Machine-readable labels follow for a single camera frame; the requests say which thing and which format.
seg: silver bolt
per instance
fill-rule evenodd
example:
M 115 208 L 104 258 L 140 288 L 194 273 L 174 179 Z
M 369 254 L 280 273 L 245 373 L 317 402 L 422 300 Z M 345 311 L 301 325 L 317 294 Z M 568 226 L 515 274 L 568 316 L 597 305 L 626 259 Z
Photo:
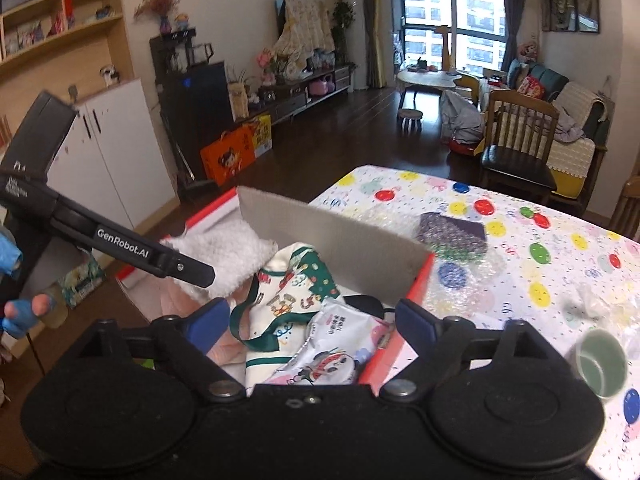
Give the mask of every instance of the silver bolt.
M 215 397 L 233 397 L 242 391 L 242 385 L 235 381 L 216 381 L 209 385 L 209 392 Z
M 386 393 L 394 397 L 408 397 L 418 389 L 413 381 L 408 379 L 393 379 L 385 384 Z
M 287 399 L 285 405 L 294 410 L 302 408 L 305 405 L 300 399 Z

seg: cabinet door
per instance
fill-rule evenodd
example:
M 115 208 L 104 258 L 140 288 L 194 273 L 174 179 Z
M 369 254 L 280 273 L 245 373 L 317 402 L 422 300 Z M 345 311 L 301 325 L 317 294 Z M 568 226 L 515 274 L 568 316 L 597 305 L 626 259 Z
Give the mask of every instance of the cabinet door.
M 86 113 L 83 107 L 53 160 L 47 174 L 49 187 L 131 229 Z
M 134 226 L 175 197 L 140 81 L 87 102 L 100 151 Z

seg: black circular cover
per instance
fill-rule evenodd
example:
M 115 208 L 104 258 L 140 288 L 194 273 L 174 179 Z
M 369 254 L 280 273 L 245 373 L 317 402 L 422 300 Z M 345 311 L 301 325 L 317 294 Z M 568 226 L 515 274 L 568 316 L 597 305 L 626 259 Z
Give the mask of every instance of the black circular cover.
M 544 359 L 516 361 L 436 388 L 428 407 L 436 433 L 473 462 L 514 474 L 586 462 L 604 424 L 598 397 Z
M 178 381 L 133 361 L 81 358 L 31 391 L 22 429 L 44 458 L 82 470 L 148 462 L 190 428 L 194 405 Z

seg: box flap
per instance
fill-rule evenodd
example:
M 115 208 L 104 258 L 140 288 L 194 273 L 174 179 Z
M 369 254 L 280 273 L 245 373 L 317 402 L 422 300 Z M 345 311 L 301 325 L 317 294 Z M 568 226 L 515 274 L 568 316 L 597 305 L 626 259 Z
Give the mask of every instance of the box flap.
M 334 280 L 395 306 L 404 298 L 429 251 L 399 237 L 308 204 L 247 187 L 238 188 L 242 218 L 260 238 L 280 248 L 313 245 Z

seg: white fluffy cloth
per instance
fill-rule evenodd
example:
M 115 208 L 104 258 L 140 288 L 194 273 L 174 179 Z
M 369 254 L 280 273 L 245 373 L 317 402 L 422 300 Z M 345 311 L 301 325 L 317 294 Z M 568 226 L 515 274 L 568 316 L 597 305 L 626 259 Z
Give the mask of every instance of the white fluffy cloth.
M 229 296 L 278 251 L 273 240 L 261 240 L 244 220 L 222 222 L 202 234 L 187 232 L 162 243 L 185 256 L 209 264 L 216 272 L 211 286 L 200 288 L 175 280 L 192 299 L 205 304 Z

